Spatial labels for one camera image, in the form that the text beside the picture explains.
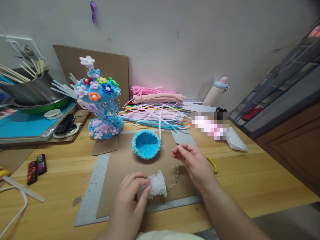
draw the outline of pearl bead string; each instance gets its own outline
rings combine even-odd
[[[167,188],[167,192],[169,192],[170,189],[174,188],[174,187],[176,186],[176,183],[178,183],[179,167],[176,166],[175,163],[173,163],[172,168],[173,168],[173,169],[174,169],[174,168],[177,168],[177,174],[176,174],[176,176],[174,177],[174,182],[171,184],[171,186],[170,186],[169,188]]]

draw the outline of cabinet door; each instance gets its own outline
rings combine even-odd
[[[256,143],[320,196],[320,104],[261,136]]]

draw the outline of spool of pearl beads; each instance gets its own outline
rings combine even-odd
[[[167,196],[167,189],[166,189],[166,183],[165,179],[162,175],[162,172],[158,170],[158,174],[151,174],[148,178],[151,179],[151,183],[149,185],[152,186],[151,191],[149,193],[149,199],[153,199],[157,195],[163,195],[164,197]],[[142,186],[138,190],[138,199],[140,198],[143,190],[147,187],[148,185]]]

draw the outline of light blue pipe cleaner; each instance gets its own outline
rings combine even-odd
[[[154,158],[160,150],[159,137],[150,130],[136,133],[132,140],[132,149],[135,155],[145,160]]]

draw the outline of water bottle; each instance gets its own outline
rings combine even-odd
[[[227,81],[227,77],[222,77],[219,81],[214,81],[206,98],[203,100],[202,105],[213,106],[213,104],[218,100],[219,96],[224,94],[224,92],[229,88]]]

